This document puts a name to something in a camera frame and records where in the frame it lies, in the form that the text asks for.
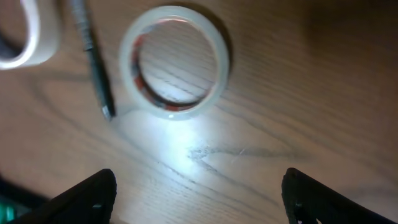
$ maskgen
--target black plastic object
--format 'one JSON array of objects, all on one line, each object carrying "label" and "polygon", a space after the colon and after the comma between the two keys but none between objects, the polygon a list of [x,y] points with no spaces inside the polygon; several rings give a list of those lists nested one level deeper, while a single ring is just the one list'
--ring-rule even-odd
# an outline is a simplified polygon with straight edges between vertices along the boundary
[{"label": "black plastic object", "polygon": [[109,224],[115,198],[115,176],[111,170],[103,169],[10,223]]},{"label": "black plastic object", "polygon": [[287,169],[282,198],[290,224],[393,224],[297,169]]}]

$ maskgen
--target white tape roll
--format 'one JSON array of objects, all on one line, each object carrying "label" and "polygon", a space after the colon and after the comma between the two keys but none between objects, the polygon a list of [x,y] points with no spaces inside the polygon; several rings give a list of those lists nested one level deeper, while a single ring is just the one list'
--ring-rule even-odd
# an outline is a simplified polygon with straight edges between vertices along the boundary
[{"label": "white tape roll", "polygon": [[[173,105],[153,96],[139,68],[139,49],[144,36],[157,24],[167,21],[189,22],[203,33],[215,54],[215,84],[203,99],[191,105]],[[119,66],[131,98],[141,108],[165,119],[189,119],[213,105],[225,89],[229,73],[228,49],[216,27],[203,15],[184,7],[162,6],[145,12],[128,29],[120,48]]]},{"label": "white tape roll", "polygon": [[15,58],[1,58],[0,70],[37,65],[48,60],[60,43],[60,18],[54,0],[21,0],[27,21],[27,43]]}]

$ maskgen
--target wooden table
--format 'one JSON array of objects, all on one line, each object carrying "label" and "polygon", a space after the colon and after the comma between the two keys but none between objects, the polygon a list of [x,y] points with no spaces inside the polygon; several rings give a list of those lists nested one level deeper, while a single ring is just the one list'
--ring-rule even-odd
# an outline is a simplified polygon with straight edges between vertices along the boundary
[{"label": "wooden table", "polygon": [[[54,197],[110,168],[118,181],[115,223],[287,223],[280,185],[296,167],[398,222],[397,1],[189,3],[223,21],[234,63],[217,104],[180,122],[140,110],[119,76],[126,29],[161,4],[171,3],[90,1],[119,113],[109,123],[61,2],[57,54],[0,72],[4,178]],[[17,1],[0,2],[0,28],[19,42],[22,21]],[[202,54],[194,46],[187,52]],[[158,57],[159,73],[182,64],[165,58]],[[195,76],[184,72],[177,75]]]}]

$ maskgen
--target green object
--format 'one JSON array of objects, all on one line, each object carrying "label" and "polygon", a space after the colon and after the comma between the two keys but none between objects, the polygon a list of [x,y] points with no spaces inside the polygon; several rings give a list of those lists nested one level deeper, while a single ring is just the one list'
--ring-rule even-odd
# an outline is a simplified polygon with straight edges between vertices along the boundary
[{"label": "green object", "polygon": [[15,219],[15,210],[9,205],[0,203],[0,224],[5,224]]}]

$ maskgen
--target packing tape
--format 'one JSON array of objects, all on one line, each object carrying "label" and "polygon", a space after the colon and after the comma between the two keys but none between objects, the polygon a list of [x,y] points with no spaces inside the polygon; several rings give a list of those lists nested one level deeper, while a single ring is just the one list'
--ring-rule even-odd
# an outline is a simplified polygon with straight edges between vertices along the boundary
[{"label": "packing tape", "polygon": [[[157,95],[144,80],[139,65],[139,52],[146,34],[168,21],[188,22],[202,32],[217,62],[215,84],[204,98],[187,105],[177,105]],[[127,30],[120,48],[119,66],[130,97],[141,108],[161,118],[184,120],[202,113],[222,94],[228,81],[228,49],[217,28],[203,15],[185,7],[161,6],[145,12]]]},{"label": "packing tape", "polygon": [[58,49],[60,18],[54,0],[21,0],[27,21],[27,43],[16,57],[0,57],[0,70],[38,65]]}]

